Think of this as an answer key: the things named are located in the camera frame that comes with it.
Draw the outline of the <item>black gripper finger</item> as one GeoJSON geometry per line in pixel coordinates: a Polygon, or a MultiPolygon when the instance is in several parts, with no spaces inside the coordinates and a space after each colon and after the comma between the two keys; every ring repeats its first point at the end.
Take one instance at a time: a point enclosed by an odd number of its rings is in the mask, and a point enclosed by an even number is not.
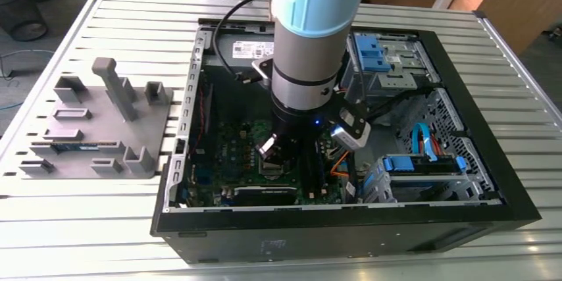
{"type": "Polygon", "coordinates": [[[282,158],[283,165],[294,165],[302,152],[302,139],[291,136],[283,137],[282,158]]]}
{"type": "Polygon", "coordinates": [[[268,139],[258,144],[256,150],[266,163],[283,164],[282,147],[275,134],[271,134],[268,139]]]}

